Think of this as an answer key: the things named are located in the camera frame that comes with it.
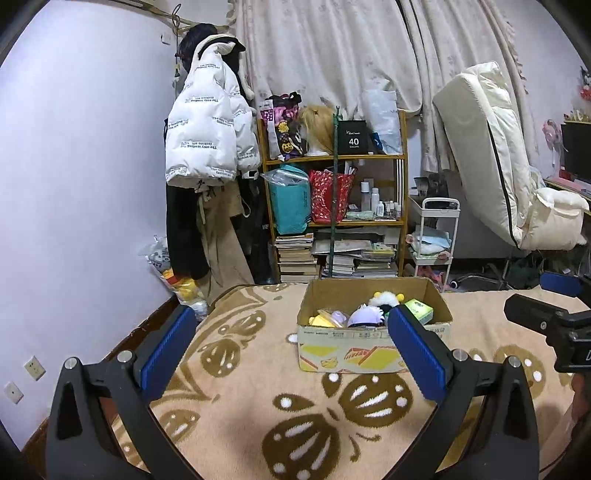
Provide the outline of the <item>person's hand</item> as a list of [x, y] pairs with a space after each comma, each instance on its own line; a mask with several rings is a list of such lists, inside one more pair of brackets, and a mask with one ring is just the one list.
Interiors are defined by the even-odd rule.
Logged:
[[590, 373], [576, 373], [571, 381], [574, 391], [571, 415], [575, 421], [571, 437], [576, 440], [585, 429], [590, 417]]

